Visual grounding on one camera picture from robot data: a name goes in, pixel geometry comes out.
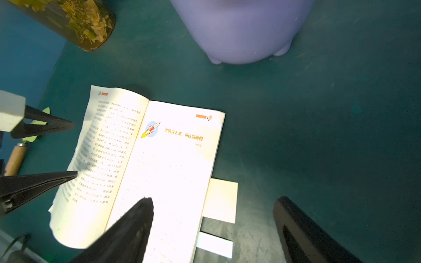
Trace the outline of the light blue sticky note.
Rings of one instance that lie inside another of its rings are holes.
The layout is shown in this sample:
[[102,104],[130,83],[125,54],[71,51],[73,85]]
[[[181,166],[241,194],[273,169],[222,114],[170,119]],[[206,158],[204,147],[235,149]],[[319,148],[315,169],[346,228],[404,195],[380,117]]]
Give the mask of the light blue sticky note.
[[233,247],[233,241],[204,232],[199,232],[198,234],[196,248],[203,249],[204,251],[231,259],[233,255]]

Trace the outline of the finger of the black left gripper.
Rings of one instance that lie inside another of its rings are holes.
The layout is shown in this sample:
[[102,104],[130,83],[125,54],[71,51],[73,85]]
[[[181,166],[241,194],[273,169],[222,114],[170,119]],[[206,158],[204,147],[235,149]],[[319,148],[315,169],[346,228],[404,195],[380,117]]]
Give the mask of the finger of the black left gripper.
[[1,176],[1,216],[77,176],[77,171]]
[[74,127],[71,121],[59,118],[31,106],[25,106],[24,118],[10,132],[13,139],[23,139],[62,132]]

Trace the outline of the science magazine book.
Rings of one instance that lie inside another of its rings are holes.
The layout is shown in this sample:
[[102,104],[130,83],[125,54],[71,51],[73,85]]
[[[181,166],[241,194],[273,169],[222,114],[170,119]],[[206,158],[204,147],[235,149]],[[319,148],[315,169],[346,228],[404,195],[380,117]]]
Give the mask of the science magazine book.
[[142,198],[153,201],[147,263],[190,263],[202,223],[225,113],[92,86],[50,229],[86,249]]

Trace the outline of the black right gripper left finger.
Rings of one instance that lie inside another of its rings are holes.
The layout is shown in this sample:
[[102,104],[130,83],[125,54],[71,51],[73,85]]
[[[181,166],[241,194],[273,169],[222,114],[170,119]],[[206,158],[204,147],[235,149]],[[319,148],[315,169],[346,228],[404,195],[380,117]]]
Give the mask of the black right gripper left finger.
[[73,263],[143,262],[153,221],[151,198],[139,200]]

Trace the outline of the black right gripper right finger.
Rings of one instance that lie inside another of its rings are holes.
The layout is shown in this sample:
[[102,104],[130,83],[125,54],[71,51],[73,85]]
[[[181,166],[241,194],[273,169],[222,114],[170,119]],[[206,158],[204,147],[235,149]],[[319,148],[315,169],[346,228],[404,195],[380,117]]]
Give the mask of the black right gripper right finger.
[[288,197],[273,208],[277,232],[288,263],[359,263]]

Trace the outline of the yellow sticky note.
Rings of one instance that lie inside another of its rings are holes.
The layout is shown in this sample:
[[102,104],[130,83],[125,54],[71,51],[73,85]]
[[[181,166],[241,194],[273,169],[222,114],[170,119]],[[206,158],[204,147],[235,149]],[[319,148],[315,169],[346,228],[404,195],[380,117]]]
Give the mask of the yellow sticky note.
[[202,216],[234,224],[236,222],[238,183],[211,178]]

